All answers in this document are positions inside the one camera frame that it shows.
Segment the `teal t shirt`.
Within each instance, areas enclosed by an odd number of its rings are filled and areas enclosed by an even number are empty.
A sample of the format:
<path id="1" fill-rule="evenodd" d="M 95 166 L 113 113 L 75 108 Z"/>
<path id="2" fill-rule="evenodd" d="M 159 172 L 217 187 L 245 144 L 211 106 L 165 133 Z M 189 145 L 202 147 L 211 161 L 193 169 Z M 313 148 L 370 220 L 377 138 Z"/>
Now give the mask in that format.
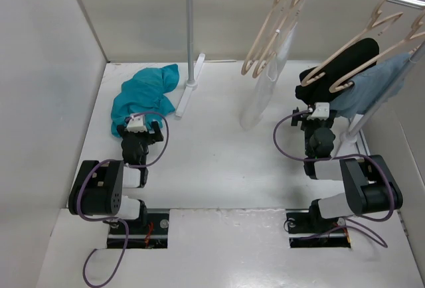
<path id="1" fill-rule="evenodd" d="M 117 126 L 125 125 L 126 118 L 133 113 L 145 112 L 147 128 L 152 121 L 163 127 L 162 116 L 175 111 L 175 107 L 165 95 L 172 92 L 180 79 L 176 64 L 162 68 L 144 68 L 123 82 L 121 92 L 114 98 L 111 110 L 111 132 L 119 137 Z"/>

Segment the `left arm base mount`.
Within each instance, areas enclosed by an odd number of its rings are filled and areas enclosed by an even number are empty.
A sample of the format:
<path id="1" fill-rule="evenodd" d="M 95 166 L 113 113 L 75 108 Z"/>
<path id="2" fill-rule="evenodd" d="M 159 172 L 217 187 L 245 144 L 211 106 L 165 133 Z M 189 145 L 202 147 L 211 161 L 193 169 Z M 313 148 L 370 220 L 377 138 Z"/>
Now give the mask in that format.
<path id="1" fill-rule="evenodd" d="M 168 246 L 169 231 L 168 209 L 148 209 L 143 220 L 129 220 L 129 236 L 127 249 L 166 249 Z M 110 226 L 106 247 L 108 249 L 122 249 L 126 232 L 122 223 Z"/>

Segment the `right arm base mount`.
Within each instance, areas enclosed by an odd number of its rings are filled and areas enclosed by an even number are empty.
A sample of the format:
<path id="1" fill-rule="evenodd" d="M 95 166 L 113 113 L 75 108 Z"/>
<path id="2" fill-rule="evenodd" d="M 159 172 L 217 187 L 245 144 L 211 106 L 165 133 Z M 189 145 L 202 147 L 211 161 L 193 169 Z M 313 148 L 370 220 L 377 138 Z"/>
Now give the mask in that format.
<path id="1" fill-rule="evenodd" d="M 348 232 L 337 218 L 313 217 L 307 210 L 287 210 L 284 230 L 290 248 L 351 248 Z"/>

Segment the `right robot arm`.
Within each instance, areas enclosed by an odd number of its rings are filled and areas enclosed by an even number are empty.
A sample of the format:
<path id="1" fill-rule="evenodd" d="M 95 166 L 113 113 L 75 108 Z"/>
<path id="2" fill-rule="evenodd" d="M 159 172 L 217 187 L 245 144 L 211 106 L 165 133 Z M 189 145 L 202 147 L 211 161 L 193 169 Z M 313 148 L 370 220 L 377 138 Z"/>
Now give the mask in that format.
<path id="1" fill-rule="evenodd" d="M 331 156 L 335 135 L 331 128 L 336 116 L 331 111 L 327 119 L 312 118 L 293 110 L 292 126 L 301 125 L 305 137 L 303 163 L 306 175 L 317 180 L 319 159 Z M 308 232 L 324 232 L 345 216 L 362 216 L 375 212 L 398 210 L 404 199 L 392 173 L 380 155 L 365 158 L 340 159 L 344 192 L 332 197 L 313 200 L 307 213 L 290 213 L 288 216 Z"/>

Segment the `beige wooden hanger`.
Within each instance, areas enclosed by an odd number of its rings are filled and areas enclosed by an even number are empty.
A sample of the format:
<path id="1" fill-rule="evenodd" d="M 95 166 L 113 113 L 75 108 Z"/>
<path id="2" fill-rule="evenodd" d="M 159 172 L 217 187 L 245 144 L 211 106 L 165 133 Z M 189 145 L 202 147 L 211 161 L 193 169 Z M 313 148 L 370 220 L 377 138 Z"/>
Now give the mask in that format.
<path id="1" fill-rule="evenodd" d="M 288 3 L 290 0 L 273 0 L 271 9 L 269 10 L 266 18 L 258 34 L 244 59 L 240 73 L 246 75 L 252 67 L 252 77 L 257 78 L 261 71 L 264 69 L 262 65 L 267 64 L 270 59 L 272 45 L 276 41 L 276 29 L 281 25 L 286 16 Z"/>

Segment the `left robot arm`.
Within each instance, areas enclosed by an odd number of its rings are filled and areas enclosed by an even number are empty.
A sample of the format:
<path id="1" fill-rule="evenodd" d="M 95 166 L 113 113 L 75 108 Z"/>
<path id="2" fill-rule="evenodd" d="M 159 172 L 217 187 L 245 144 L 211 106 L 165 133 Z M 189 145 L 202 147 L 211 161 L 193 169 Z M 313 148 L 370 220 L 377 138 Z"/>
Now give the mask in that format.
<path id="1" fill-rule="evenodd" d="M 68 210 L 72 215 L 113 223 L 125 220 L 132 232 L 142 232 L 148 223 L 142 200 L 122 194 L 125 188 L 143 188 L 147 183 L 149 146 L 163 142 L 158 121 L 146 123 L 142 115 L 119 125 L 122 160 L 85 160 L 72 185 Z"/>

